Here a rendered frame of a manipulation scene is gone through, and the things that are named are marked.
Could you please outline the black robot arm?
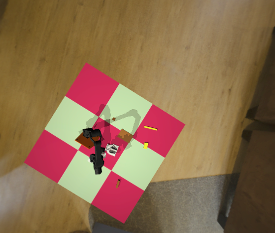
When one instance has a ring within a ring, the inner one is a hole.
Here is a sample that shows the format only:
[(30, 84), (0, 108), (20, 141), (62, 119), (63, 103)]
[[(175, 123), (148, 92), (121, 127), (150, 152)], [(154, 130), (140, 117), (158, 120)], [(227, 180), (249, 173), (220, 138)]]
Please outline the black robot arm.
[[(102, 173), (102, 168), (104, 165), (104, 160), (102, 159), (101, 156), (101, 131), (99, 129), (92, 129), (92, 128), (87, 128), (87, 129), (83, 129), (83, 135), (85, 138), (89, 138), (90, 140), (93, 142), (94, 147), (95, 147), (95, 154), (91, 154), (90, 155), (90, 162), (93, 163), (93, 168), (95, 171), (95, 175), (100, 175)], [(100, 140), (99, 141), (94, 141), (92, 139), (92, 137), (97, 137), (100, 136)]]

